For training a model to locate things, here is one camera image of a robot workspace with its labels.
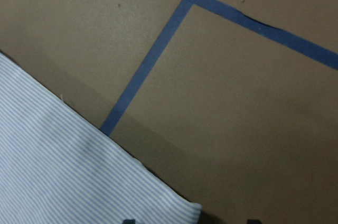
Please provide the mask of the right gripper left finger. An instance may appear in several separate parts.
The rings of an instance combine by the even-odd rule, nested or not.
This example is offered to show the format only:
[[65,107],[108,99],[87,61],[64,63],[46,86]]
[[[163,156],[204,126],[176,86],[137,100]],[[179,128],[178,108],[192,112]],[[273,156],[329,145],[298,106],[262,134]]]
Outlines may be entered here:
[[135,219],[126,219],[123,221],[123,224],[135,224],[136,220]]

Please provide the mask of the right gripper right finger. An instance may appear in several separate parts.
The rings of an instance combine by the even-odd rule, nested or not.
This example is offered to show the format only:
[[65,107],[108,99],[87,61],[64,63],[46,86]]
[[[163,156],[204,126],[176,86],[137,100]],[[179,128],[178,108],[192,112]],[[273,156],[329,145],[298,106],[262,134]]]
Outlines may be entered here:
[[259,220],[258,219],[248,219],[247,224],[259,224]]

